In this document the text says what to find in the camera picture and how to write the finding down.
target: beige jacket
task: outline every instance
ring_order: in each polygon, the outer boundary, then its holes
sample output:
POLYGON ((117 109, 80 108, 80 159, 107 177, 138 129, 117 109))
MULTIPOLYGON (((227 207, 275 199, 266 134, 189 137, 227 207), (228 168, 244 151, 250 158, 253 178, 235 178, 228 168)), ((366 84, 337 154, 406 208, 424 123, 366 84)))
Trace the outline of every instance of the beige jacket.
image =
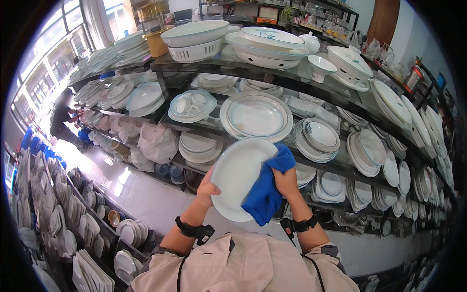
MULTIPOLYGON (((183 257, 156 248, 129 291, 177 290, 183 257)), ((358 286, 344 272, 337 247, 323 244, 306 254, 321 273, 327 292, 354 291, 358 286)), ((313 263, 289 242, 257 233, 232 234, 191 251, 180 277, 181 292, 321 291, 313 263)))

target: blue towel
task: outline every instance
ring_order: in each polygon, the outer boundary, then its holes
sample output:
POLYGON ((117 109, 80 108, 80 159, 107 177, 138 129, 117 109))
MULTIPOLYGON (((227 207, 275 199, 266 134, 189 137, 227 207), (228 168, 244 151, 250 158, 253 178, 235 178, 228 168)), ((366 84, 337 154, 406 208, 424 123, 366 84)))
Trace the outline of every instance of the blue towel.
POLYGON ((243 210, 250 213, 259 226, 268 223, 282 203, 282 195, 277 191, 274 173, 271 168, 284 173, 295 167, 295 158, 290 149, 283 144, 276 144, 279 152, 276 157, 266 161, 260 171, 260 176, 251 187, 243 210))

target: white floor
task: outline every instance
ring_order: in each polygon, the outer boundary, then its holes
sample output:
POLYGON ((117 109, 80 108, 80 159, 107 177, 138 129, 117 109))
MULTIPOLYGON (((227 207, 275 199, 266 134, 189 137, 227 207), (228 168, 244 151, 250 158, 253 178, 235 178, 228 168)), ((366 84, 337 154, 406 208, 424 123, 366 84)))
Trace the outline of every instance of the white floor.
MULTIPOLYGON (((55 146, 67 168, 80 168, 95 184, 105 190, 105 195, 133 217, 144 221, 159 233, 167 234, 179 216, 194 197, 172 186, 158 182, 151 177, 129 170, 119 162, 113 162, 99 148, 94 147, 85 154, 71 144, 59 140, 55 146)), ((226 231, 255 231, 268 233, 289 241, 280 224, 271 221, 260 227, 254 221, 236 223, 222 217, 210 208, 204 225, 211 224, 216 230, 211 240, 226 231)), ((342 263, 349 276, 365 275, 393 268, 405 261, 417 258, 430 250, 431 234, 417 233, 415 236, 396 238, 376 235, 353 236, 350 233, 326 232, 332 243, 339 247, 342 263)))

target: person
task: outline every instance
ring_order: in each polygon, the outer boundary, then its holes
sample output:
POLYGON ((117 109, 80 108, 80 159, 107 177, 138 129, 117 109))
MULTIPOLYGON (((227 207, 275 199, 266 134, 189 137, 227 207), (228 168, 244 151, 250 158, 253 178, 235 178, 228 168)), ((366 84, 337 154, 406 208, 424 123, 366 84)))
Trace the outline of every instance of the person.
POLYGON ((68 106, 71 103, 73 92, 70 88, 66 88, 58 97, 52 109, 50 116, 50 134, 60 140, 65 140, 75 145, 79 152, 84 153, 92 148, 92 144, 87 144, 81 141, 72 131, 65 125, 65 122, 74 123, 83 114, 82 109, 70 109, 68 106))
MULTIPOLYGON (((221 193, 209 183, 211 172, 212 168, 200 183, 196 198, 180 216, 182 223, 201 226, 212 206, 211 194, 221 193)), ((277 190, 291 206, 293 219, 311 219, 313 213, 297 187, 295 168, 284 174, 273 169, 273 173, 277 190)), ((182 234, 176 224, 127 292, 359 291, 345 274, 337 247, 329 242, 319 223, 297 236, 303 257, 290 242, 255 232, 227 233, 192 250, 195 238, 182 234)))

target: black wrist strap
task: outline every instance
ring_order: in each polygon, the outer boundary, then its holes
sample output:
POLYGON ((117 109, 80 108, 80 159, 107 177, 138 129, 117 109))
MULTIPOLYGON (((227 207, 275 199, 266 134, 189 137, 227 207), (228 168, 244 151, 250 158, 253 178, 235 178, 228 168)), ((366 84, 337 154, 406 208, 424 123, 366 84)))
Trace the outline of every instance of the black wrist strap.
POLYGON ((214 228, 211 225, 201 225, 200 227, 193 227, 189 224, 183 223, 180 220, 180 216, 175 218, 178 228, 182 231, 182 234, 187 237, 197 238, 197 245, 205 244, 209 238, 214 234, 214 228))

